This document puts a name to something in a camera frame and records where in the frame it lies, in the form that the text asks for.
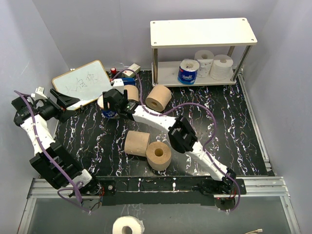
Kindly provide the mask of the light blue roll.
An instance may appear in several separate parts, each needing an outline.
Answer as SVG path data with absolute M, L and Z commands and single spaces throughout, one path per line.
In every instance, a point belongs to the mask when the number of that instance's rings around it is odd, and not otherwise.
M 109 118 L 109 119 L 117 119 L 119 118 L 118 114 L 116 111 L 113 111 L 109 108 L 109 103 L 107 104 L 108 105 L 108 109 L 105 109 L 104 108 L 104 103 L 103 103 L 103 95 L 100 95 L 97 99 L 97 105 L 98 107 L 100 108 L 103 116 L 105 118 Z

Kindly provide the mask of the blue Tempo roll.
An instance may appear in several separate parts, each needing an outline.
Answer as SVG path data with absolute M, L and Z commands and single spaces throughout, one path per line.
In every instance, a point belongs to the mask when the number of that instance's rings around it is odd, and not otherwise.
M 185 85 L 195 83 L 200 64 L 197 60 L 184 59 L 179 66 L 177 80 Z

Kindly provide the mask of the white patterned paper roll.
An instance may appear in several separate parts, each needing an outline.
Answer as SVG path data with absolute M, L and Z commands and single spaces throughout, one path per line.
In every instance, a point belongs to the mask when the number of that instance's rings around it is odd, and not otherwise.
M 195 60 L 197 60 L 200 65 L 197 72 L 199 78 L 204 78 L 209 75 L 214 57 L 214 54 L 209 50 L 200 50 L 195 53 Z

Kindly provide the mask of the plain white paper roll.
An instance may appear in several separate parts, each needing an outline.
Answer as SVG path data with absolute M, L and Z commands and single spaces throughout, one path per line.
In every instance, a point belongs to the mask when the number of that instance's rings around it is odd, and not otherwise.
M 214 57 L 210 77 L 214 80 L 230 79 L 233 75 L 233 60 L 227 55 L 216 55 Z

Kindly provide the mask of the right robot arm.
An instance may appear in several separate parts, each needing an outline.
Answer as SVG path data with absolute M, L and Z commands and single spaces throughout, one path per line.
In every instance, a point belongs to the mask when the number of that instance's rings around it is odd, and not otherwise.
M 182 115 L 169 117 L 155 112 L 135 100 L 128 100 L 127 94 L 117 89 L 103 92 L 104 108 L 116 111 L 124 119 L 144 123 L 154 127 L 169 137 L 171 147 L 182 154 L 196 160 L 217 181 L 217 187 L 222 193 L 229 193 L 234 189 L 236 173 L 229 167 L 220 163 L 202 145 L 189 121 Z

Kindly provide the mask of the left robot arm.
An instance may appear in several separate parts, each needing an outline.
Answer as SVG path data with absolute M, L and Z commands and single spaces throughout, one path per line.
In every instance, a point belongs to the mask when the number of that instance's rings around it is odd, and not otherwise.
M 76 114 L 75 110 L 68 110 L 67 107 L 79 102 L 79 99 L 54 89 L 50 93 L 56 101 L 44 94 L 43 87 L 38 87 L 33 94 L 19 94 L 11 102 L 16 109 L 14 123 L 27 133 L 34 148 L 30 164 L 55 189 L 72 184 L 77 185 L 80 192 L 94 195 L 100 191 L 100 181 L 54 140 L 47 126 L 51 118 L 65 122 Z

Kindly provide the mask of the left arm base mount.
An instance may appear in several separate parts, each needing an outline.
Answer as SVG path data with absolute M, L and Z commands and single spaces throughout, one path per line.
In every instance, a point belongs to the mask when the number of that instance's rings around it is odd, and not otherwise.
M 114 180 L 98 179 L 92 175 L 92 179 L 83 187 L 79 188 L 82 195 L 98 195 L 99 201 L 103 203 L 105 196 L 114 196 L 116 193 L 116 182 Z

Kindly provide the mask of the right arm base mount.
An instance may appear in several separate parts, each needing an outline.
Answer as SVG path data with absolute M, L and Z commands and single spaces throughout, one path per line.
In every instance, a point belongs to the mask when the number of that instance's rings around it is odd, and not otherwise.
M 211 178 L 200 180 L 192 187 L 192 191 L 199 191 L 203 195 L 220 195 L 225 198 L 236 198 L 240 192 L 241 195 L 246 195 L 247 190 L 244 180 L 237 179 L 235 182 L 231 180 L 216 181 Z

